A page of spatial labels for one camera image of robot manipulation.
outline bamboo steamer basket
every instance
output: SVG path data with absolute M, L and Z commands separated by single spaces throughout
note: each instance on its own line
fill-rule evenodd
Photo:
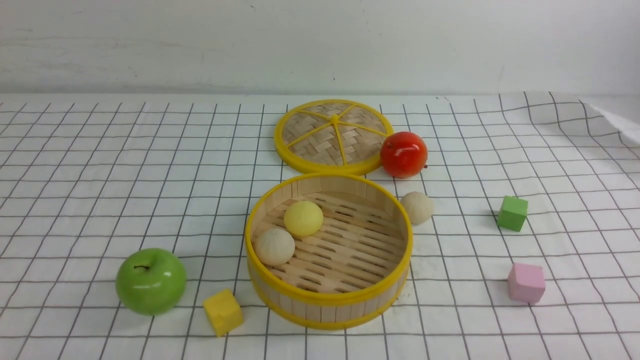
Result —
M 284 265 L 266 266 L 253 241 L 284 227 L 285 210 L 298 200 L 316 203 L 324 222 L 312 236 L 294 237 Z M 413 233 L 400 202 L 376 183 L 340 172 L 294 177 L 268 191 L 249 215 L 244 244 L 253 287 L 274 312 L 321 330 L 354 327 L 388 309 L 409 269 Z
M 380 167 L 380 148 L 393 132 L 368 105 L 325 99 L 288 111 L 276 125 L 274 141 L 282 161 L 303 174 L 364 175 Z

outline wooden block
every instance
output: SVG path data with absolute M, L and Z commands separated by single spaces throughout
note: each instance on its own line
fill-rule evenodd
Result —
M 545 274 L 537 265 L 514 263 L 507 278 L 509 298 L 535 304 L 545 293 Z
M 216 336 L 220 337 L 243 323 L 240 305 L 229 289 L 213 295 L 202 303 Z
M 520 231 L 527 220 L 529 202 L 514 196 L 505 196 L 498 214 L 498 226 Z

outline dough ball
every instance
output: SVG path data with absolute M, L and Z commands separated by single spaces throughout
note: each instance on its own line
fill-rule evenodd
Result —
M 279 227 L 269 229 L 253 243 L 253 250 L 265 265 L 282 265 L 293 257 L 296 242 L 291 234 Z
M 304 238 L 320 230 L 324 221 L 322 209 L 313 202 L 295 202 L 284 213 L 284 226 L 294 236 Z
M 421 192 L 407 193 L 400 200 L 400 204 L 413 225 L 420 225 L 433 215 L 433 200 Z

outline yellow plastic rim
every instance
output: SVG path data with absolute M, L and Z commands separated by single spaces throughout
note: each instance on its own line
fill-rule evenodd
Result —
M 391 300 L 389 300 L 386 304 L 377 308 L 374 312 L 366 314 L 363 317 L 345 321 L 345 322 L 314 322 L 314 321 L 303 319 L 299 316 L 295 316 L 291 313 L 288 313 L 287 311 L 284 311 L 280 306 L 277 306 L 276 304 L 272 303 L 267 298 L 267 296 L 265 296 L 265 294 L 262 293 L 262 290 L 260 290 L 260 288 L 256 285 L 256 283 L 253 280 L 251 280 L 251 284 L 253 285 L 253 289 L 255 290 L 256 294 L 258 294 L 258 297 L 265 303 L 265 305 L 267 305 L 268 308 L 273 310 L 274 313 L 280 315 L 283 319 L 288 320 L 292 323 L 298 324 L 300 326 L 310 327 L 312 329 L 317 329 L 317 330 L 340 330 L 340 329 L 348 329 L 350 327 L 355 327 L 358 325 L 362 325 L 363 323 L 370 322 L 371 320 L 377 318 L 382 313 L 384 313 L 388 308 L 391 307 L 391 305 L 393 305 L 393 303 L 397 300 L 397 298 L 402 293 L 404 284 L 406 284 L 406 278 L 404 279 L 404 281 L 402 282 L 402 284 L 400 285 L 400 287 L 398 288 L 394 296 L 391 298 Z
M 344 110 L 342 113 L 340 113 L 340 115 L 338 115 L 337 119 L 335 122 L 332 122 L 330 117 L 327 116 L 323 116 L 321 114 L 317 114 L 314 113 L 314 116 L 317 117 L 322 117 L 324 119 L 327 120 L 327 124 L 325 126 L 321 126 L 318 127 L 316 129 L 314 129 L 313 131 L 310 131 L 309 133 L 301 136 L 300 138 L 296 139 L 295 142 L 291 142 L 290 144 L 285 144 L 284 139 L 282 138 L 282 130 L 284 129 L 284 126 L 286 125 L 287 121 L 289 121 L 289 119 L 297 113 L 304 113 L 303 109 L 308 108 L 310 106 L 316 106 L 316 105 L 321 105 L 321 104 L 325 104 L 325 103 L 329 103 L 329 102 L 341 102 L 343 104 L 349 104 L 349 107 Z M 360 108 L 363 108 L 369 112 L 371 112 L 372 114 L 374 114 L 375 116 L 377 116 L 377 118 L 380 120 L 380 122 L 383 124 L 384 128 L 385 128 L 385 134 L 380 133 L 379 131 L 375 130 L 375 129 L 371 129 L 369 127 L 365 127 L 365 126 L 359 126 L 358 124 L 350 124 L 348 122 L 341 122 L 340 121 L 340 117 L 343 116 L 345 113 L 347 113 L 349 110 L 351 110 L 353 107 L 358 106 Z M 278 153 L 278 155 L 280 156 L 280 158 L 282 159 L 282 161 L 284 161 L 285 164 L 289 165 L 291 168 L 293 168 L 294 170 L 302 173 L 302 174 L 309 174 L 309 173 L 313 173 L 313 172 L 338 172 L 341 174 L 353 174 L 353 175 L 358 175 L 358 176 L 362 176 L 365 174 L 368 174 L 369 172 L 372 172 L 374 170 L 376 170 L 377 168 L 379 168 L 382 164 L 380 162 L 380 154 L 376 154 L 374 156 L 371 156 L 370 158 L 360 161 L 358 163 L 354 163 L 354 164 L 348 164 L 348 165 L 326 165 L 326 164 L 319 164 L 319 163 L 314 163 L 312 161 L 308 161 L 305 160 L 297 155 L 295 155 L 293 152 L 291 152 L 289 150 L 289 147 L 294 145 L 296 142 L 298 142 L 299 140 L 302 140 L 306 137 L 308 137 L 309 135 L 312 135 L 313 133 L 315 133 L 316 131 L 322 130 L 326 127 L 329 126 L 333 126 L 333 129 L 335 131 L 337 140 L 338 140 L 338 145 L 340 147 L 340 154 L 342 155 L 342 162 L 343 164 L 346 164 L 346 157 L 344 154 L 344 149 L 342 147 L 342 141 L 340 139 L 340 130 L 338 128 L 338 125 L 342 125 L 342 126 L 353 126 L 353 127 L 359 127 L 360 129 L 364 129 L 364 130 L 368 130 L 371 131 L 373 133 L 382 135 L 382 136 L 389 136 L 391 134 L 394 133 L 393 127 L 391 126 L 391 123 L 389 123 L 389 121 L 387 120 L 387 118 L 385 118 L 384 115 L 382 115 L 382 113 L 380 113 L 378 110 L 365 105 L 365 104 L 361 104 L 359 102 L 355 102 L 355 101 L 350 101 L 350 100 L 344 100 L 344 99 L 325 99 L 325 100 L 318 100 L 318 101 L 312 101 L 312 102 L 308 102 L 306 104 L 302 104 L 294 109 L 289 110 L 281 119 L 280 121 L 278 121 L 278 124 L 276 125 L 275 128 L 275 135 L 274 135 L 274 141 L 275 141 L 275 147 L 276 147 L 276 152 Z
M 373 186 L 375 189 L 379 190 L 381 193 L 385 194 L 398 208 L 400 211 L 400 215 L 402 216 L 403 222 L 407 227 L 407 240 L 406 240 L 406 248 L 404 250 L 404 254 L 402 259 L 396 266 L 396 268 L 391 271 L 389 275 L 387 275 L 384 279 L 379 281 L 373 286 L 368 288 L 364 288 L 358 291 L 351 291 L 348 293 L 339 293 L 339 294 L 327 294 L 327 293 L 316 293 L 313 291 L 307 291 L 300 288 L 297 288 L 293 285 L 287 284 L 286 282 L 280 280 L 278 277 L 273 275 L 263 264 L 258 260 L 255 251 L 253 250 L 253 246 L 251 243 L 251 228 L 253 224 L 253 218 L 257 210 L 260 208 L 262 203 L 274 192 L 278 191 L 285 185 L 294 183 L 296 181 L 302 179 L 308 179 L 310 177 L 320 177 L 320 176 L 333 176 L 333 177 L 347 177 L 353 179 L 355 181 L 361 181 L 363 183 L 367 183 L 369 186 Z M 310 305 L 318 305 L 318 306 L 341 306 L 341 305 L 351 305 L 359 302 L 363 302 L 366 300 L 370 300 L 378 295 L 381 295 L 383 292 L 387 291 L 389 287 L 391 287 L 394 283 L 396 283 L 402 276 L 405 269 L 408 268 L 409 262 L 411 260 L 411 253 L 413 249 L 413 231 L 411 227 L 411 222 L 409 221 L 409 216 L 406 214 L 406 211 L 400 204 L 400 202 L 391 195 L 386 189 L 382 186 L 374 183 L 371 180 L 367 180 L 364 177 L 343 174 L 340 172 L 326 172 L 321 174 L 303 174 L 300 176 L 292 177 L 270 189 L 267 193 L 265 193 L 258 203 L 254 205 L 251 214 L 249 214 L 249 218 L 246 222 L 246 227 L 244 229 L 244 246 L 246 247 L 247 252 L 247 262 L 251 263 L 255 269 L 256 274 L 263 280 L 267 285 L 272 287 L 277 292 L 282 295 L 286 295 L 294 300 L 298 300 L 300 302 L 304 302 Z

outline bamboo steamer lid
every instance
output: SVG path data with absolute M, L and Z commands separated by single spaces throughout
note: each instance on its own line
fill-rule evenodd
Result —
M 380 148 L 392 133 L 389 121 L 374 108 L 327 99 L 287 112 L 274 139 L 282 161 L 298 172 L 361 176 L 380 167 Z

